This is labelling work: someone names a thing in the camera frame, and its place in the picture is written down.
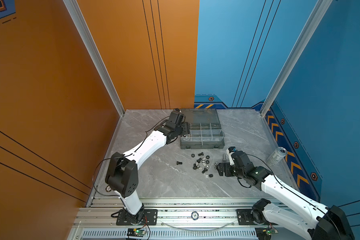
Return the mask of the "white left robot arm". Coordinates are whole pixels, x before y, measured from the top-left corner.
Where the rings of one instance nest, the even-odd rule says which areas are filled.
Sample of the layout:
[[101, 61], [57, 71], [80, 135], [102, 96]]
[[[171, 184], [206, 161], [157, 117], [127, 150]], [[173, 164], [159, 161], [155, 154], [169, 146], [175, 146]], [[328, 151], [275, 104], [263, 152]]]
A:
[[134, 148], [124, 153], [114, 153], [105, 176], [106, 184], [121, 199], [126, 216], [131, 223], [145, 220], [144, 204], [136, 191], [139, 184], [139, 169], [158, 149], [174, 142], [177, 137], [189, 133], [188, 123], [180, 109], [174, 109], [169, 117], [153, 127], [150, 134]]

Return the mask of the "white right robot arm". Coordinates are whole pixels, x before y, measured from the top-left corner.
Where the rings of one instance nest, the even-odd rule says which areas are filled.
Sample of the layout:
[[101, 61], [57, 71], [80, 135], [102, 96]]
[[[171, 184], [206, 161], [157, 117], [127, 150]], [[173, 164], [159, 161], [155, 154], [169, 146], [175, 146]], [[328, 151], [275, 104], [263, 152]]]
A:
[[227, 149], [229, 162], [221, 163], [223, 175], [244, 180], [288, 207], [278, 207], [267, 199], [257, 201], [251, 210], [253, 222], [279, 225], [305, 240], [353, 240], [355, 236], [346, 214], [337, 206], [327, 207], [280, 180], [269, 166], [255, 166], [250, 155], [236, 147]]

